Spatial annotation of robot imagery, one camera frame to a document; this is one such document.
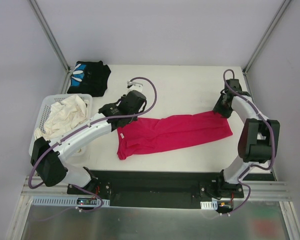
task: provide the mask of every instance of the white cable clip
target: white cable clip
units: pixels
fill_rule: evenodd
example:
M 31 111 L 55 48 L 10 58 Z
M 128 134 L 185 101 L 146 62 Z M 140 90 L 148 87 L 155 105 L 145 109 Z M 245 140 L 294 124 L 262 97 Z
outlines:
M 127 94 L 129 92 L 131 92 L 132 90 L 135 90 L 135 91 L 138 91 L 138 92 L 142 93 L 142 90 L 144 88 L 144 85 L 142 83 L 134 82 L 134 81 L 128 81 L 127 84 L 128 84 L 128 87 L 127 87 L 128 88 L 128 92 L 127 92 Z
M 248 98 L 245 98 L 244 96 L 242 96 L 243 100 L 247 103 L 249 102 L 249 99 Z

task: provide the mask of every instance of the reflective metal surface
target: reflective metal surface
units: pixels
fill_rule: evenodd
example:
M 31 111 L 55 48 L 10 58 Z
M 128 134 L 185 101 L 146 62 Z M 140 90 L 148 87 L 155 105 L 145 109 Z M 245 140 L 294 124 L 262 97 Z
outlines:
M 285 240 L 278 202 L 248 202 L 230 217 L 213 210 L 104 207 L 79 213 L 31 206 L 23 240 Z

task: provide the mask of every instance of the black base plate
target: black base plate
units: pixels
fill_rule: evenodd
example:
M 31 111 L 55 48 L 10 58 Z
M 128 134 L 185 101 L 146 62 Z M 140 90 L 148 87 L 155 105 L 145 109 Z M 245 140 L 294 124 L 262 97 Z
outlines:
M 200 202 L 211 201 L 201 191 L 213 189 L 219 172 L 140 172 L 140 171 L 99 171 L 91 170 L 100 181 L 98 195 L 110 199 L 116 207 L 200 209 Z M 250 173 L 246 181 L 274 181 L 270 173 Z M 85 194 L 68 187 L 69 195 Z M 243 198 L 237 192 L 235 198 Z

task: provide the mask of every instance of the white cloth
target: white cloth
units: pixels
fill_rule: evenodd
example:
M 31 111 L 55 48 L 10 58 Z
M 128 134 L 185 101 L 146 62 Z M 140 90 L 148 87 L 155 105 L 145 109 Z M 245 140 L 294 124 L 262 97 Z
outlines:
M 39 127 L 36 128 L 35 139 L 44 137 L 45 140 L 50 140 L 59 137 L 85 122 L 87 120 L 86 104 L 89 104 L 89 101 L 83 101 L 77 94 L 52 104 L 49 117 L 44 123 L 45 133 Z

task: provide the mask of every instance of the white plastic basket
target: white plastic basket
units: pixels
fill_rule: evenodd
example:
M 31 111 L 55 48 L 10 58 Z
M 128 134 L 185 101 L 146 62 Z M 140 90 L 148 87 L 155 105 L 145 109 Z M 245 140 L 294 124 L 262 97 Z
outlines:
M 56 102 L 61 102 L 62 100 L 70 97 L 73 94 L 57 94 L 57 95 L 50 95 L 50 96 L 46 96 L 41 104 L 41 108 L 38 114 L 38 118 L 36 119 L 36 123 L 34 126 L 34 129 L 36 128 L 40 128 L 40 130 L 45 133 L 45 129 L 44 129 L 44 124 L 46 122 L 46 120 L 49 117 L 50 114 L 50 109 L 51 109 L 51 105 L 56 103 Z M 82 100 L 88 100 L 89 104 L 86 107 L 87 113 L 86 113 L 86 119 L 88 120 L 92 113 L 92 96 L 89 94 L 80 94 L 77 93 L 77 95 L 82 99 Z M 31 142 L 30 142 L 30 147 L 29 147 L 29 154 L 30 156 L 32 155 L 32 150 L 34 148 L 34 142 L 35 142 L 35 135 L 32 134 L 32 138 L 31 138 Z M 84 154 L 86 151 L 86 147 L 82 147 L 80 152 L 76 152 L 73 154 L 73 156 L 80 156 L 82 154 Z

